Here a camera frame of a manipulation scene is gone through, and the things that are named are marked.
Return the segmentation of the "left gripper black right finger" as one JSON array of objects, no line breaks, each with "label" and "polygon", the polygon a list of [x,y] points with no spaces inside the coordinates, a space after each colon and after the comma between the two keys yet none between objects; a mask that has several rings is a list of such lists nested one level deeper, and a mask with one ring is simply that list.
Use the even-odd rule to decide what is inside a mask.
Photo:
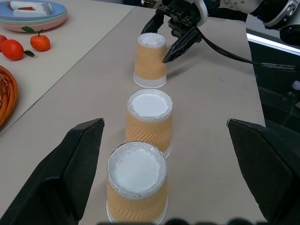
[{"label": "left gripper black right finger", "polygon": [[300,225],[300,153],[270,128],[237,119],[229,119],[227,127],[264,218],[273,225]]}]

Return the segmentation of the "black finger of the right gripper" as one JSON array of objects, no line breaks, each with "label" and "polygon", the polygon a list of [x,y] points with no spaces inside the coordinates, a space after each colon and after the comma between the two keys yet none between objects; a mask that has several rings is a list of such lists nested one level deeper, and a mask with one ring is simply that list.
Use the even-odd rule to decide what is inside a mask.
[{"label": "black finger of the right gripper", "polygon": [[201,40],[200,30],[198,28],[191,28],[169,48],[162,62],[168,63],[174,61],[182,56],[193,44],[199,43]]},{"label": "black finger of the right gripper", "polygon": [[162,26],[163,23],[164,23],[164,14],[160,12],[156,12],[155,15],[144,26],[141,33],[142,34],[157,33],[158,29]]}]

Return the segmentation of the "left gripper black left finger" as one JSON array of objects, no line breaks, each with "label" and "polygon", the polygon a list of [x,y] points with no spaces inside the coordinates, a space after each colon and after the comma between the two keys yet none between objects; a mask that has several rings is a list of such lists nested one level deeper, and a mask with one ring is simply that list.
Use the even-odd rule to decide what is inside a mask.
[{"label": "left gripper black left finger", "polygon": [[78,124],[32,172],[0,225],[78,225],[95,178],[105,121]]}]

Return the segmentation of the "orange ribbed paper cup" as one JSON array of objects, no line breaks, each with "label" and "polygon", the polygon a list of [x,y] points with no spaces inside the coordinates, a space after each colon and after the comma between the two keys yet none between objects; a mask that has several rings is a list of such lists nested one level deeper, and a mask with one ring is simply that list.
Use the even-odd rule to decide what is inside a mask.
[{"label": "orange ribbed paper cup", "polygon": [[157,147],[167,158],[172,150],[173,101],[164,91],[141,89],[127,101],[125,141]]},{"label": "orange ribbed paper cup", "polygon": [[166,83],[166,38],[157,33],[143,33],[137,39],[133,80],[141,88],[160,88]]},{"label": "orange ribbed paper cup", "polygon": [[160,223],[168,206],[167,162],[140,141],[118,146],[107,161],[106,211],[112,223]]}]

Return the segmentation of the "orange woven basket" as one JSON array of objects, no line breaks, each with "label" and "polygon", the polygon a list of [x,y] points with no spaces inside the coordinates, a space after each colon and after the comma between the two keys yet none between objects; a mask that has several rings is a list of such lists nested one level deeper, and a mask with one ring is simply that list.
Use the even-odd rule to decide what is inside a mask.
[{"label": "orange woven basket", "polygon": [[10,117],[18,98],[18,86],[14,76],[0,66],[0,127]]}]

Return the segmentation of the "blue plate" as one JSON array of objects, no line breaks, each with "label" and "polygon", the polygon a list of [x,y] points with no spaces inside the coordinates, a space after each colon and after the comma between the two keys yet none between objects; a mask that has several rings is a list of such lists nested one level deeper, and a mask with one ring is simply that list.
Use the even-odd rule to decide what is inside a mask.
[{"label": "blue plate", "polygon": [[[10,1],[30,1],[30,2],[43,2],[50,3],[52,6],[52,14],[41,17],[17,17],[13,15],[13,10],[8,7],[8,3]],[[42,1],[42,0],[7,0],[0,1],[0,19],[10,20],[10,21],[31,21],[31,20],[39,20],[39,19],[48,19],[63,13],[67,12],[67,9],[62,4],[51,2],[51,1]]]}]

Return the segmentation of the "green plate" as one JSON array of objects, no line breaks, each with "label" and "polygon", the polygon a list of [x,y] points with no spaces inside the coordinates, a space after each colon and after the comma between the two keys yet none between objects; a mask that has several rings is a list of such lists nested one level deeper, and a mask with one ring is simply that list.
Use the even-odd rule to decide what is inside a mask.
[{"label": "green plate", "polygon": [[10,21],[10,20],[4,20],[4,19],[0,19],[0,23],[3,24],[8,24],[8,25],[36,25],[36,24],[41,24],[41,23],[48,23],[48,22],[52,22],[55,20],[60,19],[61,17],[64,17],[65,15],[67,15],[68,13],[65,12],[61,15],[52,17],[52,18],[48,18],[48,19],[39,19],[39,20],[31,20],[31,21]]}]

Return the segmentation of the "black rounded robot part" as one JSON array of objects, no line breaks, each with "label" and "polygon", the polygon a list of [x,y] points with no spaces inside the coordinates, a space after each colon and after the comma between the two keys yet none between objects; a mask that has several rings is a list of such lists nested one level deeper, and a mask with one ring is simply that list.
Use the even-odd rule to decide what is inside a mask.
[{"label": "black rounded robot part", "polygon": [[280,30],[279,35],[286,44],[300,47],[300,25],[285,26]]}]

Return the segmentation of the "tangerine with stem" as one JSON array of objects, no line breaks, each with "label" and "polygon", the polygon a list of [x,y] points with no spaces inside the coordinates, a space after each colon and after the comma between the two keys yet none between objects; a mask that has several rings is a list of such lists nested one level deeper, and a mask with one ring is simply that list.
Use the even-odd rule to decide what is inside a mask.
[{"label": "tangerine with stem", "polygon": [[37,35],[30,38],[32,48],[39,52],[45,52],[51,48],[50,39],[46,35],[41,35],[43,31],[40,30]]}]

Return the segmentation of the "pink plate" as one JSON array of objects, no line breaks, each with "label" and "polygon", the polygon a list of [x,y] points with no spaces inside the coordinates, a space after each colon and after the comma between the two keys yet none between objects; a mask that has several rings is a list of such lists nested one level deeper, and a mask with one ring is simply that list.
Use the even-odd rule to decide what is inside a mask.
[{"label": "pink plate", "polygon": [[53,20],[51,22],[45,22],[37,25],[8,25],[4,23],[0,23],[0,26],[3,28],[10,30],[10,31],[15,31],[15,32],[25,32],[22,27],[28,26],[31,27],[35,31],[40,31],[40,30],[50,30],[55,27],[60,26],[64,21],[67,19],[68,15],[65,14],[61,18]]}]

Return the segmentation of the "white plastic utensil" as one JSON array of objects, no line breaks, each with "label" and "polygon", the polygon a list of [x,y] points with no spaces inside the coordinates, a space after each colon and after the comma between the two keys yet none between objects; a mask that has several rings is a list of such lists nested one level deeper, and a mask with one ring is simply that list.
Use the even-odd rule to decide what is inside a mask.
[{"label": "white plastic utensil", "polygon": [[10,1],[7,6],[12,10],[36,10],[52,12],[51,4],[43,2]]},{"label": "white plastic utensil", "polygon": [[20,8],[13,11],[13,15],[17,17],[41,17],[51,15],[52,10],[50,8]]}]

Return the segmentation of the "tangerine with leaf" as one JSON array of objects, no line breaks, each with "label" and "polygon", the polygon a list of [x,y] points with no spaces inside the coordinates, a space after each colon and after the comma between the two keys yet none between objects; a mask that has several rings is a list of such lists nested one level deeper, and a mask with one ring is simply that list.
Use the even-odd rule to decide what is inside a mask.
[{"label": "tangerine with leaf", "polygon": [[24,50],[23,46],[16,40],[8,39],[1,44],[2,54],[9,60],[18,61],[23,58],[24,55],[34,57],[35,54],[32,51]]}]

